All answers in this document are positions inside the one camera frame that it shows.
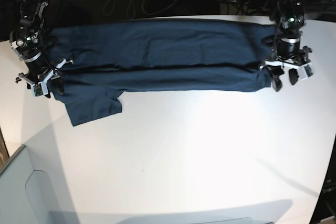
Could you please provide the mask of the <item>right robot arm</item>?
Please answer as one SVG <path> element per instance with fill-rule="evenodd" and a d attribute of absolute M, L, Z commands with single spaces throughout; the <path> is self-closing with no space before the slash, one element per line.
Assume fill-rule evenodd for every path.
<path fill-rule="evenodd" d="M 58 79 L 64 76 L 62 67 L 73 63 L 64 58 L 53 62 L 47 57 L 47 52 L 57 43 L 57 38 L 50 35 L 52 29 L 44 29 L 44 10 L 48 5 L 49 0 L 23 0 L 18 28 L 9 35 L 12 50 L 28 69 L 27 73 L 19 73 L 15 82 L 25 81 L 34 97 L 50 98 L 48 84 L 52 81 L 56 81 L 58 92 L 63 94 L 62 82 Z"/>

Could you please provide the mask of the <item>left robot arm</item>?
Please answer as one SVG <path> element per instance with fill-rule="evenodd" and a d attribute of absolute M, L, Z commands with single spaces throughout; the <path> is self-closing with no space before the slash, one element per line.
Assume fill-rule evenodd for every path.
<path fill-rule="evenodd" d="M 312 77 L 314 68 L 309 59 L 312 49 L 300 47 L 301 28 L 305 25 L 302 0 L 270 0 L 269 6 L 269 18 L 277 28 L 274 35 L 261 41 L 271 48 L 271 54 L 260 67 L 268 70 L 271 86 L 278 92 L 282 88 L 280 76 L 285 73 L 284 68 L 288 68 L 291 85 Z"/>

